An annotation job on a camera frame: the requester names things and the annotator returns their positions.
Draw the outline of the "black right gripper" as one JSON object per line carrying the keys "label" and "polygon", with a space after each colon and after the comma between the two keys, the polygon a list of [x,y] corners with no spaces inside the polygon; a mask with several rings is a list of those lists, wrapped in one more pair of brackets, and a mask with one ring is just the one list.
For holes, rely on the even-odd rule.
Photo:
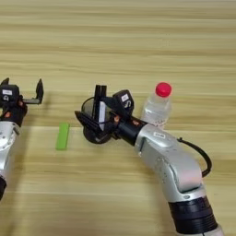
{"label": "black right gripper", "polygon": [[111,136],[114,139],[123,139],[131,146],[134,146],[138,134],[147,123],[134,116],[129,116],[125,119],[123,116],[118,115],[117,113],[121,114],[123,110],[121,99],[118,96],[103,97],[101,100],[113,111],[109,112],[109,119],[103,131],[99,123],[85,112],[75,111],[76,118],[84,127],[84,136],[86,138]]}

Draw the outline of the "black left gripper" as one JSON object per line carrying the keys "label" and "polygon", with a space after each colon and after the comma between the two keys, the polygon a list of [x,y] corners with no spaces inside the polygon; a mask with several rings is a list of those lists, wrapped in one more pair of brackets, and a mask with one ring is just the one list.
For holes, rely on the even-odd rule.
{"label": "black left gripper", "polygon": [[[9,84],[9,77],[0,83],[0,87]],[[28,105],[40,104],[43,99],[43,83],[40,79],[36,87],[36,99],[24,99],[20,97],[17,101],[0,102],[2,113],[0,114],[0,121],[12,122],[18,126],[22,126],[23,119],[28,112]]]}

